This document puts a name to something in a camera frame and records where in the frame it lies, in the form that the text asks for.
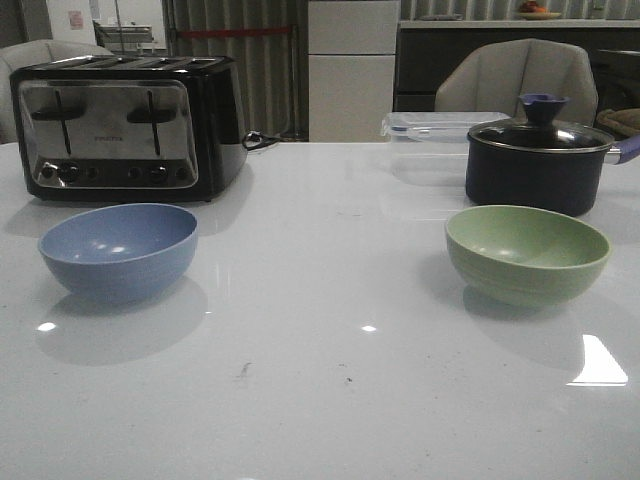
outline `container lid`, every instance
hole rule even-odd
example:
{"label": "container lid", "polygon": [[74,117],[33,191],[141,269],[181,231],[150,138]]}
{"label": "container lid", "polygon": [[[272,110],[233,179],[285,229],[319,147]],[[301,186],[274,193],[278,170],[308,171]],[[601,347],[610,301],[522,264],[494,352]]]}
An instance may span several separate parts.
{"label": "container lid", "polygon": [[508,118],[498,112],[393,112],[382,120],[380,135],[416,141],[465,141],[478,123]]}
{"label": "container lid", "polygon": [[520,96],[527,118],[508,118],[476,125],[469,138],[481,143],[535,152],[578,153],[607,150],[614,138],[578,123],[554,120],[568,97],[528,93]]}

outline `toaster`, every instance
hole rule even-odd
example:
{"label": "toaster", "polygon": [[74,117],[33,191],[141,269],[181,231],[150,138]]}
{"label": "toaster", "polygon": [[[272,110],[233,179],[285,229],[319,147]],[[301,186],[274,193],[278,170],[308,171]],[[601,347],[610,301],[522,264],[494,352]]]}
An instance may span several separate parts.
{"label": "toaster", "polygon": [[16,70],[11,93],[41,199],[209,201],[247,157],[228,57],[76,57]]}

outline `green bowl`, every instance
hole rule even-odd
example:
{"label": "green bowl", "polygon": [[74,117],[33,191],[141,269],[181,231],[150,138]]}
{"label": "green bowl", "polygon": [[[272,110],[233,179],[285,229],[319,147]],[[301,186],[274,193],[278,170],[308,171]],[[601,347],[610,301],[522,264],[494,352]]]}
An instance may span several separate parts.
{"label": "green bowl", "polygon": [[611,254],[607,237],[576,218],[531,207],[471,207],[446,224],[454,267],[504,303],[541,307],[584,293]]}

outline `chair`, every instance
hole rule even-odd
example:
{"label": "chair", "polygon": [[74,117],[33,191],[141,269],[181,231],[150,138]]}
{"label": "chair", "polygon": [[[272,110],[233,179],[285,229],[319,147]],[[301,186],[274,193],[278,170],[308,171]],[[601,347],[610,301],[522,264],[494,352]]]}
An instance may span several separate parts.
{"label": "chair", "polygon": [[436,111],[524,116],[522,93],[570,97],[557,118],[593,125],[598,105],[587,52],[575,45],[527,38],[472,52],[436,92]]}
{"label": "chair", "polygon": [[81,55],[112,55],[112,53],[97,45],[59,40],[34,40],[0,50],[0,143],[17,140],[9,84],[11,73],[21,67]]}

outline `pot lid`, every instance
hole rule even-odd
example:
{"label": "pot lid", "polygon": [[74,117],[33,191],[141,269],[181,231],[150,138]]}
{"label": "pot lid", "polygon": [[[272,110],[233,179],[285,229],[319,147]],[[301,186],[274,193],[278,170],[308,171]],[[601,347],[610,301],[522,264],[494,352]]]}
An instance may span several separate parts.
{"label": "pot lid", "polygon": [[527,118],[476,125],[469,130],[469,138],[497,147],[549,153],[608,150],[615,141],[596,128],[554,120],[569,101],[568,97],[527,93],[519,98]]}

